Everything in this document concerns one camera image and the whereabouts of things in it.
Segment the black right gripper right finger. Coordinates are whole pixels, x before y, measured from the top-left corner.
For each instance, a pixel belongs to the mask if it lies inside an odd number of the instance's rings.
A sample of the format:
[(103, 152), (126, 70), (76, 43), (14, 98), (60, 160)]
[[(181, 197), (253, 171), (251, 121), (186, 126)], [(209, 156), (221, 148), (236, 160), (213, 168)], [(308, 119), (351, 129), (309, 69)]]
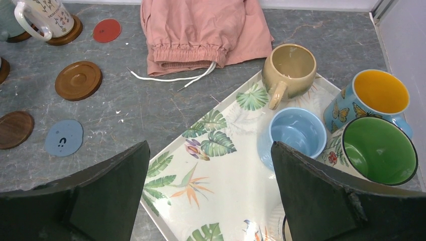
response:
[(274, 142), (293, 240), (425, 240), (425, 193), (361, 179)]

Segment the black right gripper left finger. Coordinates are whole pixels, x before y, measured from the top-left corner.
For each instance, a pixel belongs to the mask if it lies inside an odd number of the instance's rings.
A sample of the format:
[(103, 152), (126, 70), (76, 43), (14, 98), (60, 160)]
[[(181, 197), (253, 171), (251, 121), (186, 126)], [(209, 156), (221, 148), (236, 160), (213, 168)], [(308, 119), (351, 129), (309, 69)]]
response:
[(1, 240), (130, 240), (149, 159), (143, 141), (62, 179), (1, 193)]

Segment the white mug black rim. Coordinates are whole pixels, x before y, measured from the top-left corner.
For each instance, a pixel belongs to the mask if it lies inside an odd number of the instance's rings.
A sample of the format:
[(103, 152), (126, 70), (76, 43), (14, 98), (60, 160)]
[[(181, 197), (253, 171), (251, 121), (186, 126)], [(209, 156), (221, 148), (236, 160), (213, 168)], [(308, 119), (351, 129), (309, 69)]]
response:
[(282, 237), (284, 241), (292, 241), (288, 220), (286, 216), (283, 218)]

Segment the light blue ceramic mug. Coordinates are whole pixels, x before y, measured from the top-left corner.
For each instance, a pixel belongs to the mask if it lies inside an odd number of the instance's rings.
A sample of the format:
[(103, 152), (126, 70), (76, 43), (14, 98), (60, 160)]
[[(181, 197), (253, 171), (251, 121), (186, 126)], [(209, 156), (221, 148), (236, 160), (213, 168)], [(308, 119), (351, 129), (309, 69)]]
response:
[(314, 113), (303, 108), (288, 107), (278, 111), (257, 138), (258, 155), (271, 171), (274, 171), (271, 157), (273, 142), (283, 142), (315, 159), (326, 146), (327, 131)]

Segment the floral leaf print tray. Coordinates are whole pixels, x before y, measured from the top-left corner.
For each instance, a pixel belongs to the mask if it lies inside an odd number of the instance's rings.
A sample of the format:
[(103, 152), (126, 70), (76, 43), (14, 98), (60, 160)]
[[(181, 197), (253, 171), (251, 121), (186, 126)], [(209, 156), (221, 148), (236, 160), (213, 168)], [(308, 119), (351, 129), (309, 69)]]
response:
[(281, 198), (257, 152), (268, 100), (257, 73), (151, 159), (141, 204), (167, 240), (271, 240)]

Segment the beige ceramic mug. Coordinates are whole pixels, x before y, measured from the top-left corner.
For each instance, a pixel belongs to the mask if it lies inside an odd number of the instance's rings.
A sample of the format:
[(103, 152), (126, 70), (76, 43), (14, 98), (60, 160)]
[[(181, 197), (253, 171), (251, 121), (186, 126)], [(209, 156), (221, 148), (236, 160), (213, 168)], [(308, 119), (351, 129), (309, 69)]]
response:
[(307, 48), (282, 44), (273, 49), (261, 71), (262, 83), (270, 95), (269, 109), (276, 110), (281, 102), (308, 92), (316, 72), (316, 59)]

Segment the white mug orange inside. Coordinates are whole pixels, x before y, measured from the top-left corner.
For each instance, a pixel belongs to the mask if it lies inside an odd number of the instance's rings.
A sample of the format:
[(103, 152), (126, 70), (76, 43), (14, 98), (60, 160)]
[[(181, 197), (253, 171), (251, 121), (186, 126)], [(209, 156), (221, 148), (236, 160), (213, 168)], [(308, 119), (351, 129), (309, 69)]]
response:
[(31, 36), (47, 42), (68, 34), (74, 27), (73, 16), (61, 1), (13, 1), (14, 16)]

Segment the grey green ceramic mug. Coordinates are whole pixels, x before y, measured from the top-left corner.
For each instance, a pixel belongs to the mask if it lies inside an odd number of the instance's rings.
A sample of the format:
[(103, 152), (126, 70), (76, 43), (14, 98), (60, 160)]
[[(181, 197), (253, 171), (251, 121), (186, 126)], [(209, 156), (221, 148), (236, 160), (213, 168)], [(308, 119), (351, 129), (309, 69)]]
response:
[(1, 41), (22, 34), (25, 30), (15, 18), (15, 5), (12, 1), (1, 0)]

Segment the dark brown wooden coaster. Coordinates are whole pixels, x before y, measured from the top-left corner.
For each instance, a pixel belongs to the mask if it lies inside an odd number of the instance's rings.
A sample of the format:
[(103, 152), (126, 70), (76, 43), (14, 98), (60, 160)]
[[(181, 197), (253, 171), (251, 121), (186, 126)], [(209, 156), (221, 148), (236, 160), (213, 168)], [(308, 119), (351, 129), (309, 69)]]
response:
[(1, 150), (23, 143), (32, 133), (34, 119), (26, 111), (14, 111), (1, 117)]

